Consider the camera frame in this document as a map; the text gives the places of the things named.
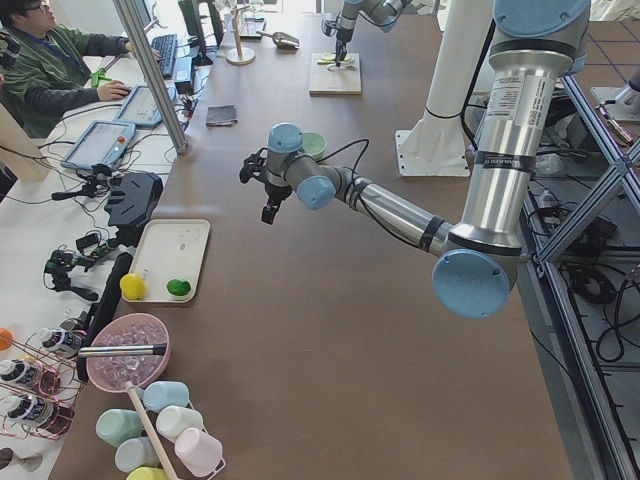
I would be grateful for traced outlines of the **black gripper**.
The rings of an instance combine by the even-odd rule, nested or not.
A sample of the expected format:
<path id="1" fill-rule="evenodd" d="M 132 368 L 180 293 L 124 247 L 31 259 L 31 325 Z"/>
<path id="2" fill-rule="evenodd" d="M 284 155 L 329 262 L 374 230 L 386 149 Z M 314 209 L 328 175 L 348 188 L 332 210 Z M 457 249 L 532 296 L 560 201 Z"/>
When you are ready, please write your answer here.
<path id="1" fill-rule="evenodd" d="M 239 180 L 242 184 L 248 183 L 251 179 L 256 179 L 263 183 L 262 177 L 266 165 L 267 152 L 268 148 L 262 147 L 243 161 L 243 166 L 239 172 Z M 279 208 L 280 202 L 277 199 L 269 198 L 262 208 L 261 221 L 272 225 Z"/>

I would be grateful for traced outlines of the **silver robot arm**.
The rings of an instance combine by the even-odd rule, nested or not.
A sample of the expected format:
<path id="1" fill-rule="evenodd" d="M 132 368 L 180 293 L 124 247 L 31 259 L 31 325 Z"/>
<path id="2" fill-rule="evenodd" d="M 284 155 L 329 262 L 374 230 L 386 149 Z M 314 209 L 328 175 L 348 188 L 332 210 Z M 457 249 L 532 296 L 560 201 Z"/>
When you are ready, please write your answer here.
<path id="1" fill-rule="evenodd" d="M 317 210 L 338 199 L 406 244 L 437 257 L 432 286 L 458 316 L 482 319 L 506 303 L 522 252 L 516 225 L 534 171 L 556 80 L 584 63 L 586 1 L 498 1 L 489 53 L 495 72 L 460 221 L 450 224 L 357 174 L 326 166 L 303 148 L 301 130 L 275 125 L 239 177 L 261 182 L 272 222 L 290 195 Z"/>

